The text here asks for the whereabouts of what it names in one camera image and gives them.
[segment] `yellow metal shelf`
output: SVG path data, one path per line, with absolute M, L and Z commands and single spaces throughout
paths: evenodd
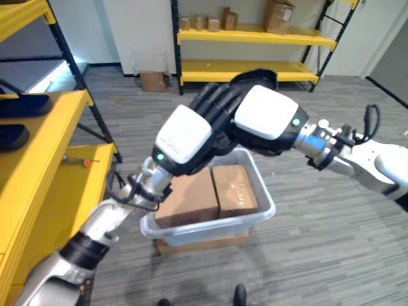
M 81 164 L 59 165 L 28 235 L 21 258 L 13 263 L 16 269 L 14 276 L 10 278 L 13 286 L 23 284 L 31 268 L 41 258 L 56 247 L 62 247 L 102 200 L 105 177 L 113 152 L 112 144 L 67 148 L 66 154 L 70 157 L 95 159 L 99 162 L 92 162 L 89 167 Z
M 30 0 L 20 4 L 0 4 L 0 42 L 40 16 L 44 16 L 49 24 L 55 23 L 54 15 L 46 0 Z
M 277 72 L 280 82 L 317 82 L 319 79 L 301 62 L 183 59 L 181 80 L 182 82 L 229 82 L 239 73 L 256 68 Z
M 285 45 L 319 45 L 334 48 L 336 42 L 313 29 L 289 28 L 286 35 L 267 33 L 260 24 L 238 24 L 236 31 L 206 29 L 183 30 L 178 33 L 178 43 L 182 40 L 238 41 L 243 43 L 279 43 Z
M 23 287 L 24 285 L 11 285 L 10 289 L 8 290 L 8 296 L 4 306 L 12 306 Z
M 10 267 L 21 257 L 85 104 L 92 103 L 87 91 L 48 95 L 54 104 L 48 114 L 0 119 L 0 124 L 23 124 L 30 132 L 29 141 L 21 149 L 0 153 L 0 254 L 4 254 L 0 264 L 0 288 L 11 278 L 13 269 Z M 0 290 L 0 305 L 4 298 Z

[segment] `black shoe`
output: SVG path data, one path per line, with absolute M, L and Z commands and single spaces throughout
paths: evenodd
M 166 298 L 162 298 L 157 306 L 171 306 L 171 304 L 169 300 L 167 300 Z
M 234 306 L 246 306 L 247 305 L 247 290 L 243 284 L 239 284 L 235 287 L 234 294 Z

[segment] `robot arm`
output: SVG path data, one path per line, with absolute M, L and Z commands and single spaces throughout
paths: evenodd
M 247 93 L 234 121 L 237 139 L 245 147 L 268 156 L 294 147 L 309 158 L 308 165 L 352 177 L 407 210 L 405 147 L 375 142 L 367 133 L 352 140 L 350 127 L 334 130 L 324 119 L 311 124 L 292 99 L 260 85 Z
M 373 140 L 355 145 L 348 128 L 334 130 L 324 120 L 309 123 L 297 103 L 272 90 L 275 81 L 271 71 L 244 73 L 230 84 L 208 84 L 189 107 L 178 106 L 141 173 L 129 176 L 119 194 L 111 192 L 61 250 L 33 269 L 15 305 L 75 305 L 79 287 L 93 277 L 121 233 L 169 195 L 171 178 L 199 171 L 237 143 L 267 156 L 294 147 L 318 170 L 355 178 L 407 209 L 406 148 Z
M 31 271 L 15 305 L 76 305 L 80 286 L 93 277 L 109 248 L 169 195 L 171 178 L 199 171 L 237 144 L 224 130 L 241 102 L 240 93 L 230 84 L 212 83 L 189 107 L 178 106 L 157 134 L 152 157 L 145 160 L 141 173 L 129 176 L 119 194 L 108 184 L 111 198 L 94 209 L 61 250 Z

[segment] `plastic storage bin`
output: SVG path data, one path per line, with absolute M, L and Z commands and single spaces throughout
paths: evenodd
M 209 166 L 217 164 L 242 164 L 245 166 L 258 201 L 257 212 L 173 228 L 160 227 L 154 220 L 154 213 L 151 212 L 140 221 L 140 230 L 143 235 L 151 239 L 163 239 L 168 245 L 176 247 L 223 236 L 241 235 L 249 230 L 254 223 L 273 217 L 276 212 L 275 203 L 247 149 L 235 148 L 228 155 L 215 157 Z

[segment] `green indicator light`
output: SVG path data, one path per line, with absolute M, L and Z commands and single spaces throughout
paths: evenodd
M 293 119 L 292 124 L 293 124 L 294 126 L 298 126 L 298 125 L 300 124 L 300 120 L 297 119 L 297 118 L 295 118 L 295 119 Z

